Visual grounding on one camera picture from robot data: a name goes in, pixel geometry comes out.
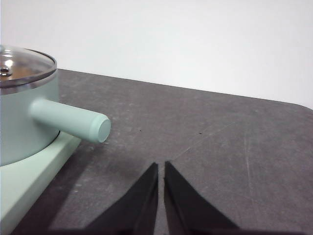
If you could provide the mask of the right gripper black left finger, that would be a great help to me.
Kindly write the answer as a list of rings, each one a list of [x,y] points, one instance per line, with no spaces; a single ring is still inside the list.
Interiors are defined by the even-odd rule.
[[[86,229],[89,231],[153,231],[158,207],[158,165],[149,168]]]

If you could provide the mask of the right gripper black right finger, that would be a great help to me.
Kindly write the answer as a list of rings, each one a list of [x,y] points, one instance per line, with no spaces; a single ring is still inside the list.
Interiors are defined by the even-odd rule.
[[[165,162],[164,205],[171,231],[239,230],[206,201],[169,162]]]

